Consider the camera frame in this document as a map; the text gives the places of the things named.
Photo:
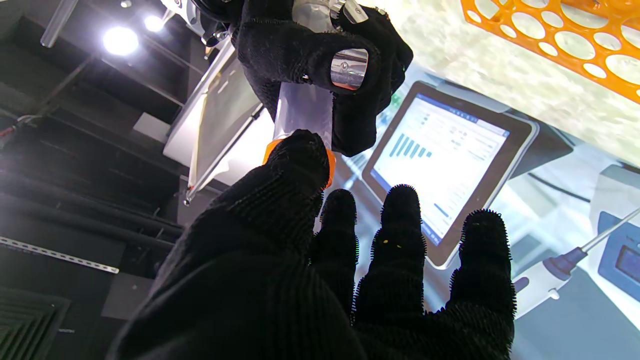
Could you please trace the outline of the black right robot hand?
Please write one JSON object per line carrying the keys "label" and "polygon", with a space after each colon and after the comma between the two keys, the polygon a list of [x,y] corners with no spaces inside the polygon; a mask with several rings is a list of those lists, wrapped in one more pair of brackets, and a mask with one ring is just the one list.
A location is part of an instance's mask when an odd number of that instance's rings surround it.
{"label": "black right robot hand", "polygon": [[291,0],[246,0],[231,41],[251,88],[276,114],[282,84],[333,96],[333,150],[354,157],[377,141],[377,116],[405,81],[414,53],[386,12],[347,0],[331,18],[338,32],[293,20]]}

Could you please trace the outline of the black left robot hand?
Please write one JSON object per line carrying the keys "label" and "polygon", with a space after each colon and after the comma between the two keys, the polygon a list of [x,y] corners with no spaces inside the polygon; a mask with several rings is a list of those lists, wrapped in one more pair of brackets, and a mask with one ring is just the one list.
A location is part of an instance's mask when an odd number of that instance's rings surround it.
{"label": "black left robot hand", "polygon": [[324,197],[329,158],[297,130],[215,198],[167,256],[108,360],[509,360],[515,287],[506,227],[469,214],[450,297],[423,308],[418,194],[388,192],[355,282],[355,199]]}

